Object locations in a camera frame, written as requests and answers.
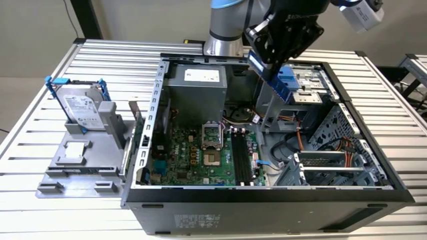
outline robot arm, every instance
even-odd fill
[[[283,63],[297,58],[323,34],[318,18],[330,3],[339,7],[358,33],[382,22],[382,0],[213,0],[205,54],[242,57],[245,31],[255,52],[250,64],[270,81]]]
[[[249,61],[266,81],[278,75],[283,63],[297,58],[325,33],[317,21],[330,3],[339,7],[358,33],[383,19],[382,0],[271,0],[263,22],[245,30],[257,54],[250,54]]]

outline expansion slot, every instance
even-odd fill
[[[241,185],[250,185],[253,181],[253,174],[245,133],[234,132],[231,134],[231,147],[237,184],[241,183]]]

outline white wall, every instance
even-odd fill
[[[99,25],[114,40],[182,43],[206,40],[211,0],[93,0]]]
[[[0,0],[0,77],[50,75],[75,38],[63,0]]]
[[[427,0],[383,0],[385,19],[357,34],[339,10],[330,6],[319,17],[323,36],[314,49],[361,50],[378,65],[397,65],[405,54],[427,54]]]
[[[206,40],[210,31],[210,0],[93,0],[105,16],[102,28],[115,40],[182,43]],[[314,49],[361,50],[381,65],[397,65],[407,53],[427,54],[427,0],[383,0],[383,23],[357,34],[338,8],[319,18],[325,35]]]
[[[395,65],[406,53],[427,54],[427,0],[383,0],[382,25],[355,34],[330,6],[326,33],[313,48],[366,51],[377,64]],[[70,0],[70,13],[83,36]],[[106,39],[174,42],[206,40],[210,0],[93,0]],[[75,39],[62,0],[0,0],[0,77],[51,74]]]

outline label sticker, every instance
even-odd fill
[[[221,214],[175,214],[175,224],[181,229],[218,228]]]
[[[185,73],[185,81],[219,83],[221,71],[206,69],[187,69]]]
[[[261,116],[259,116],[258,114],[255,114],[255,116],[254,116],[254,118],[253,118],[253,122],[254,122],[255,124],[258,124],[259,121],[261,121]]]
[[[64,95],[64,100],[78,124],[89,130],[105,130],[94,100],[87,96]]]
[[[249,56],[249,60],[251,61],[251,63],[257,66],[258,70],[261,72],[263,72],[265,67],[263,65],[257,61],[255,57],[253,55]]]

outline metal table surface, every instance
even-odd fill
[[[147,111],[161,53],[202,54],[199,44],[87,40],[74,44],[52,77],[103,79],[123,118],[127,100]],[[351,51],[307,50],[299,60],[329,62],[417,204],[351,233],[199,235],[174,239],[427,238],[427,126],[367,57]],[[113,239],[146,236],[119,198],[38,199],[36,188],[64,136],[66,115],[42,87],[0,145],[0,239]]]
[[[407,54],[399,67],[405,67],[427,87],[427,55]]]

